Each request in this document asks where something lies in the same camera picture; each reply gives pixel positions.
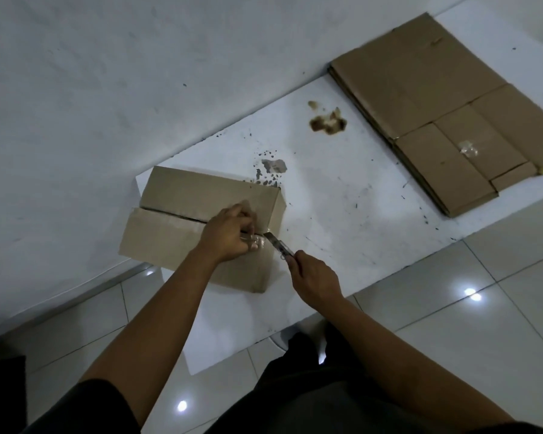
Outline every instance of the person's left arm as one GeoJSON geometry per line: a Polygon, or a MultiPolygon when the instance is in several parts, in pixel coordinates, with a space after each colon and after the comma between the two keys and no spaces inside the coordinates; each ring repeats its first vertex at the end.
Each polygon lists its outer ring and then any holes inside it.
{"type": "Polygon", "coordinates": [[[211,219],[197,247],[80,381],[109,381],[143,426],[181,354],[211,274],[220,262],[249,251],[240,233],[253,234],[253,228],[240,204],[211,219]]]}

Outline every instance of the flattened cardboard box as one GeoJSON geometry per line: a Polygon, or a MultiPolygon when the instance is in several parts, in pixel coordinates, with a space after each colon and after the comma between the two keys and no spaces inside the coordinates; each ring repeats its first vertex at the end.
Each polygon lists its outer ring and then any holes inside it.
{"type": "Polygon", "coordinates": [[[448,216],[543,174],[543,110],[428,14],[329,72],[448,216]]]}
{"type": "MultiPolygon", "coordinates": [[[[176,270],[222,208],[247,201],[257,213],[256,234],[279,233],[285,211],[281,189],[214,175],[155,166],[123,233],[119,254],[176,270]]],[[[242,291],[264,292],[274,247],[264,246],[218,265],[211,282],[242,291]]]]}

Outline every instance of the white table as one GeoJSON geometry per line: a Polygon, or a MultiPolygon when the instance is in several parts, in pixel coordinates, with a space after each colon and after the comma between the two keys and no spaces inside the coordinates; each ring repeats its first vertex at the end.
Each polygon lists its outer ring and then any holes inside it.
{"type": "MultiPolygon", "coordinates": [[[[437,17],[485,63],[543,108],[543,45],[467,0],[437,17]]],[[[236,179],[268,179],[262,159],[282,159],[288,204],[280,238],[325,260],[348,296],[543,198],[543,177],[521,182],[457,219],[444,217],[326,75],[162,162],[236,179]],[[308,101],[339,107],[344,132],[314,133],[308,101]]],[[[151,171],[137,177],[145,188],[151,171]]],[[[163,269],[167,279],[172,271],[163,269]]],[[[268,291],[210,284],[183,352],[191,374],[311,315],[275,255],[268,291]]]]}

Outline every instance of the forearm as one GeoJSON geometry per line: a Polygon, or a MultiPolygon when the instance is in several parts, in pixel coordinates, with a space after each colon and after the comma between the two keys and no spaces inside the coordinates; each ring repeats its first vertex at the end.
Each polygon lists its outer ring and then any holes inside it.
{"type": "Polygon", "coordinates": [[[81,378],[110,381],[129,403],[139,426],[181,354],[216,266],[204,253],[191,251],[81,378]]]}
{"type": "Polygon", "coordinates": [[[349,301],[326,313],[367,372],[398,405],[457,429],[513,419],[476,389],[402,341],[349,301]]]}

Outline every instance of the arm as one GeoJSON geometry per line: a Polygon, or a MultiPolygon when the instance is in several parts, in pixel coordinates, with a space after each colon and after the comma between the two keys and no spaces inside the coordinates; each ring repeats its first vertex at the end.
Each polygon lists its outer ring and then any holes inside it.
{"type": "Polygon", "coordinates": [[[248,251],[241,230],[253,234],[253,218],[239,204],[211,219],[197,247],[80,379],[111,382],[129,403],[139,426],[181,354],[214,269],[248,251]]]}
{"type": "Polygon", "coordinates": [[[287,260],[298,295],[340,331],[368,374],[400,407],[462,430],[514,421],[483,394],[347,301],[338,276],[324,262],[303,251],[287,260]]]}

